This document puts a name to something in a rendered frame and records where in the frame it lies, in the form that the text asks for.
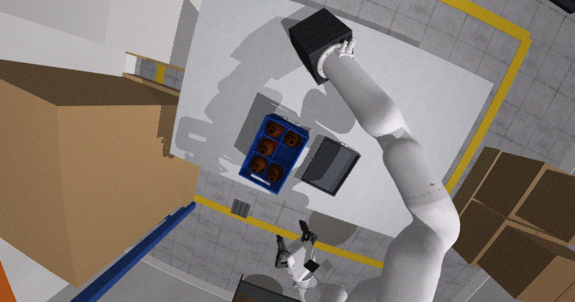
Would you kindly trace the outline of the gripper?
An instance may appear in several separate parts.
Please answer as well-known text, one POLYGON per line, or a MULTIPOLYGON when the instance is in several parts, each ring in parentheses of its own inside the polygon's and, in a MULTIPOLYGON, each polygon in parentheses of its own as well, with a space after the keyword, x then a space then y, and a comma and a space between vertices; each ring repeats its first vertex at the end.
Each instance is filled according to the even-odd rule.
POLYGON ((279 248, 276 255, 275 267, 277 269, 287 268, 287 271, 293 280, 303 283, 309 281, 313 277, 312 272, 304 268, 304 264, 309 259, 316 262, 313 245, 317 236, 313 232, 309 231, 305 221, 299 220, 299 223, 301 231, 303 232, 303 235, 301 236, 302 238, 297 238, 287 247, 283 238, 280 235, 276 236, 279 248), (311 240, 310 237, 312 237, 311 240), (282 259, 283 262, 281 262, 282 259))

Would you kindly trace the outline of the dark blue crate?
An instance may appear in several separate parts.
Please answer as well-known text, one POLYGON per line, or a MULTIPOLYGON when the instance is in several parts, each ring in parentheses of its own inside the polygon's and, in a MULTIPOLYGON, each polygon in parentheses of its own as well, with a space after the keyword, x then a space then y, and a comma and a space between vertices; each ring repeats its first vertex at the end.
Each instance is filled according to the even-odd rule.
POLYGON ((297 125, 292 124, 290 121, 283 119, 282 117, 276 115, 275 113, 265 115, 265 118, 264 118, 258 132, 257 132, 257 135, 256 135, 256 137, 255 137, 255 139, 251 145, 251 148, 249 149, 247 156, 245 157, 245 161, 242 164, 241 170, 239 171, 238 175, 240 175, 240 176, 252 181, 253 183, 255 183, 257 185, 260 185, 264 189, 267 189, 267 190, 271 191, 272 193, 278 195, 284 182, 287 180, 288 175, 290 174, 292 168, 294 167, 296 161, 298 160, 301 152, 305 148, 305 145, 308 142, 308 140, 309 140, 309 132, 307 130, 305 130, 305 129, 297 126, 297 125), (272 138, 266 132, 266 125, 270 121, 274 121, 274 122, 285 127, 284 132, 277 138, 272 138), (301 142, 297 147, 289 147, 284 142, 284 136, 288 130, 291 130, 291 131, 302 136, 301 142), (271 155, 262 155, 262 156, 269 159, 270 163, 273 161, 273 162, 284 167, 282 177, 279 180, 274 181, 274 182, 269 182, 268 177, 266 175, 266 170, 270 166, 270 163, 268 164, 268 166, 266 167, 266 169, 263 172, 251 173, 250 162, 257 154, 261 155, 258 151, 258 144, 265 137, 268 137, 268 138, 276 141, 278 144, 277 144, 277 147, 275 148, 274 152, 271 155), (245 164, 246 164, 246 168, 242 171, 245 164), (255 177, 250 176, 251 174, 255 175, 256 177, 263 179, 264 181, 266 181, 268 183, 270 183, 270 185, 256 179, 255 177), (280 187, 279 187, 279 185, 280 185, 280 187))

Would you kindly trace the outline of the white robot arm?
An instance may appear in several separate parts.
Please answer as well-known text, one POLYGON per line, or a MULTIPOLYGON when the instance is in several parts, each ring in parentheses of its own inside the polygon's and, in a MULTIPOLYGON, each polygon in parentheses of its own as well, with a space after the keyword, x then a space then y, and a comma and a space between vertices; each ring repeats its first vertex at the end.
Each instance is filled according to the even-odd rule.
POLYGON ((381 276, 358 282, 349 296, 337 284, 318 282, 332 267, 327 259, 321 265, 309 259, 304 268, 314 276, 292 286, 301 302, 432 302, 444 255, 460 232, 458 213, 399 107, 353 59, 356 41, 352 37, 348 45, 345 40, 326 49, 317 72, 377 139, 413 221, 389 244, 381 276))

